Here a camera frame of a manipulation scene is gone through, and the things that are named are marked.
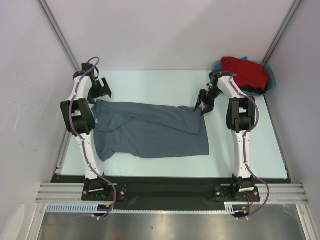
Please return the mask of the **grey blue t shirt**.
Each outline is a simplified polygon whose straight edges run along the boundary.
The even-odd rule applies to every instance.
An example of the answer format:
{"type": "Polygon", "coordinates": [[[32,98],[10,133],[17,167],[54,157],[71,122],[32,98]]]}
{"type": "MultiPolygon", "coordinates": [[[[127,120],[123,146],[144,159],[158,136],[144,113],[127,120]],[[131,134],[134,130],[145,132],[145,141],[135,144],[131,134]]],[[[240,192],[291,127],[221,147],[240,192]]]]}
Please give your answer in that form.
{"type": "Polygon", "coordinates": [[[208,156],[202,109],[98,100],[94,143],[103,162],[116,153],[143,159],[208,156]]]}

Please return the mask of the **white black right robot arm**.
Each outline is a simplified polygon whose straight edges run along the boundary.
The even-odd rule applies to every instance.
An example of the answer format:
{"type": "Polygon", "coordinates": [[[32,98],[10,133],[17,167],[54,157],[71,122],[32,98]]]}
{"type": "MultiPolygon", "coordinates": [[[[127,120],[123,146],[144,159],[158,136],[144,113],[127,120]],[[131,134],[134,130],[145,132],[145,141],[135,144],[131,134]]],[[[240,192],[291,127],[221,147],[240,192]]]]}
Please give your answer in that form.
{"type": "Polygon", "coordinates": [[[250,163],[250,135],[256,128],[259,120],[259,110],[254,98],[244,93],[236,84],[235,74],[213,70],[209,74],[209,83],[206,89],[199,91],[195,110],[204,106],[202,115],[212,112],[215,101],[220,94],[228,99],[226,112],[226,126],[231,131],[234,143],[234,171],[230,186],[224,189],[217,186],[216,200],[245,201],[249,194],[255,191],[254,175],[250,163]]]}

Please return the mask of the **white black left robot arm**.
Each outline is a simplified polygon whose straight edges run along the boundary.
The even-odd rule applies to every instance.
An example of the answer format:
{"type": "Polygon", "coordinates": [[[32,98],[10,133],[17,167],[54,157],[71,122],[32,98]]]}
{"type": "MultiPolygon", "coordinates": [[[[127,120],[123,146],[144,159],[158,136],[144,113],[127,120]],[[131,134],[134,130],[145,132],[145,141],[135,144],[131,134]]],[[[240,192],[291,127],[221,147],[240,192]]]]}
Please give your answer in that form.
{"type": "Polygon", "coordinates": [[[94,143],[96,119],[92,107],[100,97],[111,97],[112,91],[103,77],[99,79],[97,63],[93,57],[81,64],[81,70],[73,75],[73,88],[69,98],[60,103],[65,127],[71,133],[81,151],[85,166],[84,191],[105,200],[110,196],[111,183],[106,181],[104,172],[98,167],[98,154],[94,143]]]}

